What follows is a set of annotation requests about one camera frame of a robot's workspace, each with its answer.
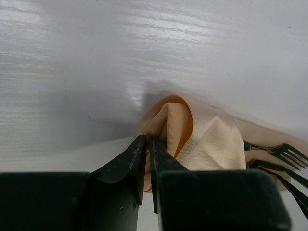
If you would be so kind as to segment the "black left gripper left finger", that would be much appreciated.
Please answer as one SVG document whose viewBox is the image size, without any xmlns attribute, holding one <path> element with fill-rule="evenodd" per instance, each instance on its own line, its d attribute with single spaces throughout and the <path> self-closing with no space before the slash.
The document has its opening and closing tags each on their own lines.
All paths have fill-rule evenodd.
<svg viewBox="0 0 308 231">
<path fill-rule="evenodd" d="M 91 173 L 1 173 L 1 230 L 136 230 L 146 147 L 146 137 L 140 135 L 123 153 Z"/>
</svg>

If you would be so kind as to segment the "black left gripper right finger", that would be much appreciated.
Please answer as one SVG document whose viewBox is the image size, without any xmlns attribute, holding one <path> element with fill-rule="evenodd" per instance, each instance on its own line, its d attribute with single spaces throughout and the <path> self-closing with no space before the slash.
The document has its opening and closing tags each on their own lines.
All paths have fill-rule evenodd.
<svg viewBox="0 0 308 231">
<path fill-rule="evenodd" d="M 150 139 L 154 211 L 162 231 L 289 231 L 272 178 L 260 170 L 192 171 Z"/>
</svg>

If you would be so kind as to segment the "peach cloth napkin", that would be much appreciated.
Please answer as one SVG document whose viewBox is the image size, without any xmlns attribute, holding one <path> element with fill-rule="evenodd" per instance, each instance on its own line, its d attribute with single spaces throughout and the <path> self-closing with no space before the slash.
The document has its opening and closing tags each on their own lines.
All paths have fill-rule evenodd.
<svg viewBox="0 0 308 231">
<path fill-rule="evenodd" d="M 245 151 L 243 141 L 265 147 L 286 143 L 308 157 L 308 145 L 291 135 L 178 95 L 155 103 L 137 133 L 147 138 L 158 136 L 167 152 L 189 170 L 246 169 L 254 160 L 295 169 L 266 151 Z"/>
</svg>

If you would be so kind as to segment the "gold fork black handle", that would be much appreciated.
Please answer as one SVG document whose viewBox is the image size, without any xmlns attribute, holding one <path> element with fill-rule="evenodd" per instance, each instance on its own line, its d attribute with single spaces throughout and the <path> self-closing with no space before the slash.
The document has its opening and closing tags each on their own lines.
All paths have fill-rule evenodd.
<svg viewBox="0 0 308 231">
<path fill-rule="evenodd" d="M 257 146 L 247 141 L 243 141 L 243 143 L 245 151 L 266 151 L 268 154 L 280 159 L 297 170 L 300 169 L 299 167 L 305 168 L 305 166 L 308 166 L 308 158 L 298 149 L 289 144 L 282 143 L 277 146 L 265 147 Z"/>
</svg>

